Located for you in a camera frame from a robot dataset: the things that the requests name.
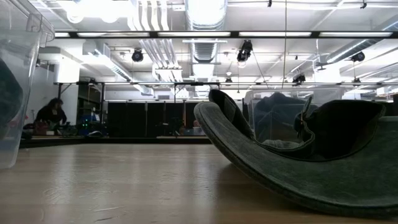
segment storage bin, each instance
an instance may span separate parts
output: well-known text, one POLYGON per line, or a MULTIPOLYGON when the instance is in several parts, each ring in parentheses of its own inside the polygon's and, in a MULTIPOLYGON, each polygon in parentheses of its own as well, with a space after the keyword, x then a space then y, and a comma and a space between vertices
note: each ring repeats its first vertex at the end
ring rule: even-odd
POLYGON ((306 100, 313 97, 311 112, 326 102, 340 100, 343 92, 339 87, 252 90, 244 99, 248 105, 248 122, 259 142, 268 139, 300 142, 293 125, 306 100))
POLYGON ((39 47, 54 36, 28 0, 0 0, 0 169, 15 164, 39 47))

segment gray hat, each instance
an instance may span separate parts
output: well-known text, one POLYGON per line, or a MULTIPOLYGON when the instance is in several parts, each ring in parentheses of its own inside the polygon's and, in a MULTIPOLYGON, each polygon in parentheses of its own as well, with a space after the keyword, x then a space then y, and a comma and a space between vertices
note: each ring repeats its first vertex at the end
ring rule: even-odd
POLYGON ((212 143, 239 169, 289 200, 325 213, 398 215, 398 117, 383 105, 335 100, 297 115, 300 143, 255 140, 235 102, 211 90, 195 116, 212 143))

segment table surface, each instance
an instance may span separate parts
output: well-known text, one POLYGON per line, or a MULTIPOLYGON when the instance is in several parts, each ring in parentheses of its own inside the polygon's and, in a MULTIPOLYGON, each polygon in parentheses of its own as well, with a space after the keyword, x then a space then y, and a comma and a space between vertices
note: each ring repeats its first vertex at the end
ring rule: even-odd
POLYGON ((302 208, 212 145, 81 144, 20 150, 0 170, 0 222, 384 223, 302 208))

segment woman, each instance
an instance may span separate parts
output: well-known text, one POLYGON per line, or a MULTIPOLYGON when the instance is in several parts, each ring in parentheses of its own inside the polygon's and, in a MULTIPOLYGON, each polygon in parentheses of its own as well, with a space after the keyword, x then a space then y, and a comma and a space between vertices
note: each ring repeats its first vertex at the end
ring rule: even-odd
POLYGON ((59 123, 62 120, 62 124, 67 122, 65 112, 62 110, 63 101, 58 98, 50 100, 50 102, 39 110, 37 113, 36 122, 46 122, 47 124, 59 123))

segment fluorescent light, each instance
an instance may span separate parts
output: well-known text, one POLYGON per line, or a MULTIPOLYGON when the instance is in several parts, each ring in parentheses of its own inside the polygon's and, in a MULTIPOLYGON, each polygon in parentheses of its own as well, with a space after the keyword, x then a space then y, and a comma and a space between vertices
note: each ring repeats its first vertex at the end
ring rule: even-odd
POLYGON ((159 37, 229 37, 230 32, 206 32, 206 31, 191 31, 191 32, 159 32, 159 37))
POLYGON ((69 33, 67 32, 56 32, 55 37, 69 37, 69 33))
POLYGON ((240 37, 309 37, 311 32, 239 32, 240 37))
POLYGON ((107 102, 126 102, 129 100, 105 100, 105 101, 107 101, 107 102))
POLYGON ((392 32, 321 32, 320 37, 389 37, 392 32))
POLYGON ((222 44, 228 43, 226 40, 182 40, 184 44, 222 44))
POLYGON ((139 82, 140 85, 174 85, 172 82, 139 82))
POLYGON ((79 37, 149 37, 148 32, 78 32, 79 37))
POLYGON ((222 82, 220 83, 221 85, 255 85, 256 83, 237 83, 237 82, 232 82, 232 83, 227 83, 227 82, 222 82))
POLYGON ((126 83, 110 82, 110 83, 105 83, 105 85, 130 85, 130 83, 129 82, 126 82, 126 83))

